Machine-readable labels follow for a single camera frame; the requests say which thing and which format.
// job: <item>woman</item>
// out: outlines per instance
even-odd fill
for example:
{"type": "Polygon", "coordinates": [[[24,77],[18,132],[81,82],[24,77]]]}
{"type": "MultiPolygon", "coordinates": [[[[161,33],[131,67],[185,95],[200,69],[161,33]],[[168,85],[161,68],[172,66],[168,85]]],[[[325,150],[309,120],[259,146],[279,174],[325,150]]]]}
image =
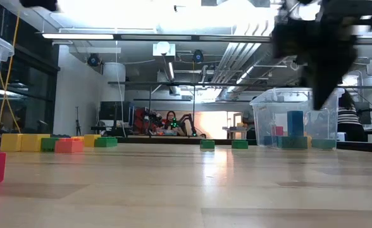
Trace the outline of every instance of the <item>woman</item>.
{"type": "Polygon", "coordinates": [[[354,104],[349,92],[345,90],[338,101],[338,132],[346,133],[346,141],[367,142],[354,104]]]}
{"type": "Polygon", "coordinates": [[[177,132],[177,135],[184,136],[185,133],[183,133],[183,130],[180,128],[179,125],[177,127],[173,127],[171,124],[174,124],[176,122],[176,114],[174,111],[169,111],[166,114],[166,120],[163,121],[163,129],[165,130],[173,130],[177,132]]]}

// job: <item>green block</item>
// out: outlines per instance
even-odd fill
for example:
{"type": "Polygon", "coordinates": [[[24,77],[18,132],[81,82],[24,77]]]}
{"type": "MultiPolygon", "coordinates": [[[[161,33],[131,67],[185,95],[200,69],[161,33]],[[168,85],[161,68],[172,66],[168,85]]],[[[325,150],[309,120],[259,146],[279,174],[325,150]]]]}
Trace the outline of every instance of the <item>green block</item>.
{"type": "Polygon", "coordinates": [[[200,140],[200,149],[214,149],[216,143],[213,140],[200,140]]]}
{"type": "Polygon", "coordinates": [[[336,140],[333,139],[313,139],[311,146],[318,149],[335,149],[337,147],[336,140]]]}
{"type": "Polygon", "coordinates": [[[117,146],[117,139],[115,137],[99,137],[95,140],[95,147],[115,147],[117,146]]]}
{"type": "Polygon", "coordinates": [[[55,142],[58,141],[59,138],[42,138],[41,139],[41,151],[43,152],[53,152],[55,149],[55,142]]]}
{"type": "Polygon", "coordinates": [[[277,147],[279,149],[307,149],[306,136],[277,136],[277,147]]]}
{"type": "Polygon", "coordinates": [[[231,144],[232,149],[248,149],[248,141],[246,140],[233,140],[231,144]]]}

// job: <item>table surface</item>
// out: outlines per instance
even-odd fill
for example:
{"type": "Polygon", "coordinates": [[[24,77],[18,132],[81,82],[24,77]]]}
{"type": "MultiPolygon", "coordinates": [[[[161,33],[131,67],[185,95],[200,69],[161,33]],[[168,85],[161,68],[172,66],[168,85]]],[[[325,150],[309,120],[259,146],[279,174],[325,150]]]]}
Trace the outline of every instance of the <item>table surface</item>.
{"type": "Polygon", "coordinates": [[[0,228],[372,227],[372,153],[119,144],[8,153],[0,228]]]}

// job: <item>person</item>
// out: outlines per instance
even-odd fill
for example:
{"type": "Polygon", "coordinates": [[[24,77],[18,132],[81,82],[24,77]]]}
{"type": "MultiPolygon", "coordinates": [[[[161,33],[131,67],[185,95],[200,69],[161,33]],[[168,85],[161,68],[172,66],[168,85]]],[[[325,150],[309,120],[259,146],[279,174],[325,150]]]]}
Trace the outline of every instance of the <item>person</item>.
{"type": "Polygon", "coordinates": [[[166,114],[166,120],[163,121],[163,127],[162,129],[164,130],[173,130],[175,132],[177,132],[177,135],[178,136],[184,136],[185,133],[183,132],[183,130],[180,128],[180,126],[178,125],[178,127],[172,127],[171,124],[174,123],[176,121],[176,113],[174,111],[169,111],[167,114],[166,114]]]}
{"type": "Polygon", "coordinates": [[[242,123],[247,125],[247,139],[256,139],[254,110],[251,106],[244,111],[242,123]]]}
{"type": "Polygon", "coordinates": [[[349,92],[345,90],[338,101],[338,132],[346,133],[346,141],[367,142],[354,104],[349,92]]]}

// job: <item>striped shirt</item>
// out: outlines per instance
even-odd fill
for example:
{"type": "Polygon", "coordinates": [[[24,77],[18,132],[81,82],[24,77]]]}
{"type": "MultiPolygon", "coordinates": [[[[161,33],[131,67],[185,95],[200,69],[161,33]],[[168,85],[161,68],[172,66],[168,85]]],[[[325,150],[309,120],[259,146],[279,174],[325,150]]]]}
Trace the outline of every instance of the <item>striped shirt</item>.
{"type": "Polygon", "coordinates": [[[338,124],[358,124],[361,125],[355,107],[351,109],[339,107],[338,109],[338,124]]]}

